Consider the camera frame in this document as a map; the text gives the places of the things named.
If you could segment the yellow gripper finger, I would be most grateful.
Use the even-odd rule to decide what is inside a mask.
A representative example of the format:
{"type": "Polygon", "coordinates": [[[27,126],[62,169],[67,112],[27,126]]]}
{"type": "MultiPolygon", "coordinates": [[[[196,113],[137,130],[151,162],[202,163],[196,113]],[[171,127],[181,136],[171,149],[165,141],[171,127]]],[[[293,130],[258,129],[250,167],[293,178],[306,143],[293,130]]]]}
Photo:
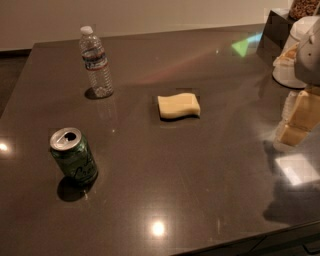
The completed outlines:
{"type": "Polygon", "coordinates": [[[298,93],[278,141],[297,146],[320,123],[320,88],[307,87],[298,93]]]}
{"type": "Polygon", "coordinates": [[[300,130],[296,127],[290,127],[287,124],[297,97],[298,93],[291,91],[285,100],[281,115],[282,120],[277,126],[273,141],[273,147],[277,151],[292,151],[294,147],[300,143],[300,130]]]}

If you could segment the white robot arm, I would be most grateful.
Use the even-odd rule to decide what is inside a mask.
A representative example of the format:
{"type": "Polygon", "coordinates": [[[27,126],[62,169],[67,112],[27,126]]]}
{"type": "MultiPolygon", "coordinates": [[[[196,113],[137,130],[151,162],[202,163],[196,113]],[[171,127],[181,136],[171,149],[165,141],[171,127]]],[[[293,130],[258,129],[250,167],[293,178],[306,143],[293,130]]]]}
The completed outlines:
{"type": "Polygon", "coordinates": [[[289,151],[299,145],[320,123],[320,21],[306,32],[292,61],[295,78],[306,87],[286,98],[273,146],[289,151]]]}

